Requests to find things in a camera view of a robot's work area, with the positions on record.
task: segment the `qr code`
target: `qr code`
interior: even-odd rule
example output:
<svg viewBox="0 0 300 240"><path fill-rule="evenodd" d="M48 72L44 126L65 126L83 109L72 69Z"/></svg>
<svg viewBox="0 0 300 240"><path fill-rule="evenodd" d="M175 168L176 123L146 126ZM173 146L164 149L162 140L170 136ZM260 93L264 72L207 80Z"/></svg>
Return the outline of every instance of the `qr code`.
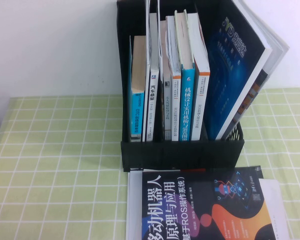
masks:
<svg viewBox="0 0 300 240"><path fill-rule="evenodd" d="M260 194L252 194L253 201L261 201Z"/></svg>

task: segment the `table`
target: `table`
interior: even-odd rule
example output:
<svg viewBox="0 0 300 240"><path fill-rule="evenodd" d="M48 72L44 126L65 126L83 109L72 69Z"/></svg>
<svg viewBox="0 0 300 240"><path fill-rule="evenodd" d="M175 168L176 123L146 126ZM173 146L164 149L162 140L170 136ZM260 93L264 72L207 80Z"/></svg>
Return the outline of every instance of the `table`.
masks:
<svg viewBox="0 0 300 240"><path fill-rule="evenodd" d="M122 96L11 98L0 128L0 240L124 240ZM300 88L263 90L241 120L237 166L280 182L300 239Z"/></svg>

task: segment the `black book organizer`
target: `black book organizer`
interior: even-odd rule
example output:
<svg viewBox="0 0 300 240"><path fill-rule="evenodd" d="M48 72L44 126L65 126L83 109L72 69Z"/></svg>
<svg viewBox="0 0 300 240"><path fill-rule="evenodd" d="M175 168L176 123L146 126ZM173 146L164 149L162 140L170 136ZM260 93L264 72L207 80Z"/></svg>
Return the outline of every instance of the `black book organizer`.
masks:
<svg viewBox="0 0 300 240"><path fill-rule="evenodd" d="M172 16L184 9L188 13L198 12L204 39L209 41L212 22L222 0L161 0L160 18ZM150 12L157 11L157 1L151 0ZM129 142L128 132L128 65L129 37L146 35L145 0L117 1L117 36L121 65L123 117L121 154L125 172L131 169L210 169L236 166L244 146L244 136L238 123L226 140L217 141L163 141L160 92L158 92L153 142Z"/></svg>

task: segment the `book spine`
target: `book spine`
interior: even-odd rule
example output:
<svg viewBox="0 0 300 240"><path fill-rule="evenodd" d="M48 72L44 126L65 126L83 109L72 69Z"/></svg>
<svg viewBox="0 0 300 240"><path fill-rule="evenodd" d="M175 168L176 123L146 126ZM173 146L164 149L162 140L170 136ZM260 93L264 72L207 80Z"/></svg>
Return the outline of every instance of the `book spine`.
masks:
<svg viewBox="0 0 300 240"><path fill-rule="evenodd" d="M142 123L142 142L146 141L146 129L147 129L147 113L148 113L148 99L149 99L149 76L150 65L146 65L145 71L145 91L144 91L144 111L143 111L143 123Z"/></svg>
<svg viewBox="0 0 300 240"><path fill-rule="evenodd" d="M132 93L130 106L130 141L141 142L144 93Z"/></svg>
<svg viewBox="0 0 300 240"><path fill-rule="evenodd" d="M205 104L206 104L206 88L209 82L209 72L198 72L195 73L194 82L194 109L192 113L192 124L191 124L191 141L200 140L202 122L204 118Z"/></svg>
<svg viewBox="0 0 300 240"><path fill-rule="evenodd" d="M151 72L148 98L148 114L146 127L146 141L151 142L154 138L155 114L157 104L159 71Z"/></svg>
<svg viewBox="0 0 300 240"><path fill-rule="evenodd" d="M164 79L164 139L171 140L171 78Z"/></svg>
<svg viewBox="0 0 300 240"><path fill-rule="evenodd" d="M179 140L179 118L180 118L180 93L181 93L181 78L172 78L172 118L171 118L171 140Z"/></svg>
<svg viewBox="0 0 300 240"><path fill-rule="evenodd" d="M179 140L189 141L192 100L194 96L195 69L182 69L181 76Z"/></svg>
<svg viewBox="0 0 300 240"><path fill-rule="evenodd" d="M165 100L164 100L164 83L163 78L160 77L158 82L159 96L160 96L160 111L161 111L161 134L162 138L165 139Z"/></svg>

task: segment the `blue book spine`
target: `blue book spine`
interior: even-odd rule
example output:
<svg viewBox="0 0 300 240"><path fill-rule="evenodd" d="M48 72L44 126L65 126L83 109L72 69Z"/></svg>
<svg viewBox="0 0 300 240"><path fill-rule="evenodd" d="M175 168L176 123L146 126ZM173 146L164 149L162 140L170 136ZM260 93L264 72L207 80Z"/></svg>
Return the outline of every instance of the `blue book spine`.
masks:
<svg viewBox="0 0 300 240"><path fill-rule="evenodd" d="M142 120L144 114L145 93L132 91L132 48L130 40L129 71L128 71L128 109L129 109L129 132L131 142L141 142Z"/></svg>
<svg viewBox="0 0 300 240"><path fill-rule="evenodd" d="M183 66L181 66L179 141L189 141L192 116L192 100L194 96L194 83L194 66L192 69L183 69Z"/></svg>
<svg viewBox="0 0 300 240"><path fill-rule="evenodd" d="M143 127L142 120L145 94L131 92L130 99L130 138L131 142L140 142Z"/></svg>

